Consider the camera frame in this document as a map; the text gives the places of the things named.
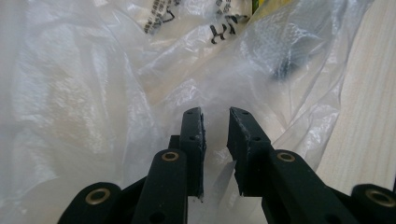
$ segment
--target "clear plastic wrap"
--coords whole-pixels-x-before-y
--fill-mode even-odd
[[[230,106],[318,167],[372,0],[294,0],[269,15],[250,1],[163,1],[146,31],[155,2],[0,3],[0,222],[54,223],[84,187],[134,183],[196,106],[205,197],[189,223],[262,223],[231,178]]]

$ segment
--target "label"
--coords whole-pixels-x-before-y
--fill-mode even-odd
[[[210,42],[214,45],[218,44],[219,41],[226,40],[227,35],[236,35],[236,25],[248,21],[248,16],[226,15],[224,19],[225,22],[223,22],[218,29],[216,29],[214,25],[209,26],[213,34]]]
[[[146,34],[152,34],[163,23],[172,21],[175,18],[171,11],[171,6],[178,6],[180,0],[154,0],[150,16],[144,26]]]
[[[218,14],[227,14],[231,8],[231,0],[216,0],[216,6],[219,7]]]

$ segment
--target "white surface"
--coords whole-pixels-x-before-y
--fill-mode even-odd
[[[318,175],[344,193],[357,184],[393,188],[396,174],[396,1],[376,0],[356,36],[341,114]]]

